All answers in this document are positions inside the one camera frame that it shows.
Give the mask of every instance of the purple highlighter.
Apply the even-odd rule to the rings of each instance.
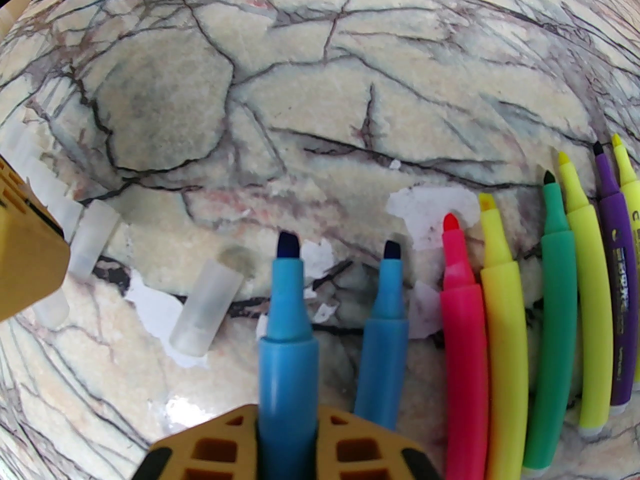
[[[610,413],[615,415],[626,409],[634,383],[638,350],[638,274],[625,197],[602,150],[602,144],[595,142],[593,152],[600,180],[598,207],[613,308]]]

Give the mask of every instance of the lime green highlighter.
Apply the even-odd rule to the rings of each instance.
[[[535,400],[530,412],[522,475],[542,476],[551,466],[571,387],[578,327],[576,240],[569,229],[560,185],[544,174],[546,221],[542,236],[544,314]]]

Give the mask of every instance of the marker grip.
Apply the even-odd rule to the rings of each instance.
[[[621,192],[598,202],[613,310],[611,407],[631,399],[638,352],[638,272],[627,203]]]
[[[396,429],[407,367],[409,322],[369,318],[364,327],[358,393],[353,413]]]
[[[260,339],[260,478],[313,478],[318,429],[318,341]]]
[[[527,430],[529,360],[518,263],[484,268],[480,278],[491,372],[486,480],[519,480]]]
[[[635,269],[638,274],[638,280],[636,282],[640,286],[640,181],[634,180],[630,183],[626,183],[625,185],[622,185],[620,190],[622,190],[622,194],[624,194],[626,208],[629,211],[631,233],[633,233],[633,247],[635,248]],[[633,377],[634,391],[638,391],[640,389],[640,349],[638,349],[636,357],[635,375]]]
[[[446,480],[483,480],[489,431],[489,364],[480,285],[440,293],[446,342]]]
[[[613,378],[613,316],[607,261],[594,206],[567,213],[575,238],[582,318],[580,432],[596,435],[609,418]]]
[[[523,469],[528,470],[527,475],[531,477],[541,476],[551,465],[560,440],[571,389],[578,327],[574,234],[571,231],[551,233],[542,236],[541,242],[544,316],[535,399],[523,461]]]

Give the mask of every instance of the pink highlighter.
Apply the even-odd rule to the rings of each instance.
[[[440,303],[446,357],[446,480],[483,480],[489,435],[485,305],[469,264],[465,234],[454,214],[446,214],[443,227]]]

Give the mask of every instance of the marker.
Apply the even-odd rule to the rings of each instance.
[[[387,240],[380,262],[377,297],[364,326],[354,414],[396,429],[405,381],[409,322],[403,303],[400,244]]]
[[[303,299],[300,242],[282,231],[272,266],[266,336],[259,343],[260,478],[315,476],[318,429],[318,341]]]
[[[469,265],[465,234],[444,217],[444,286],[448,444],[446,480],[484,480],[489,432],[489,364],[482,289]]]
[[[621,414],[631,399],[638,354],[638,270],[631,220],[607,156],[593,145],[598,168],[599,214],[608,259],[613,307],[613,384],[611,414]]]
[[[544,316],[535,400],[526,431],[522,474],[537,478],[553,461],[562,431],[576,352],[578,274],[576,242],[565,215],[560,185],[544,173],[546,220],[542,236]]]
[[[527,324],[518,262],[512,258],[494,197],[480,194],[491,401],[486,480],[519,480],[527,432]]]
[[[635,247],[635,269],[638,272],[637,282],[640,283],[640,265],[638,265],[640,261],[640,181],[638,181],[636,172],[631,167],[627,149],[622,144],[622,140],[617,133],[613,135],[611,142],[613,142],[613,154],[617,162],[617,169],[620,172],[620,190],[624,194],[626,209],[629,212],[631,221],[631,233],[633,233],[633,245]],[[640,349],[635,361],[633,390],[640,391]]]
[[[580,185],[576,167],[558,154],[566,219],[575,238],[582,318],[582,407],[578,430],[598,435],[607,423],[613,378],[613,317],[607,260],[596,210]]]

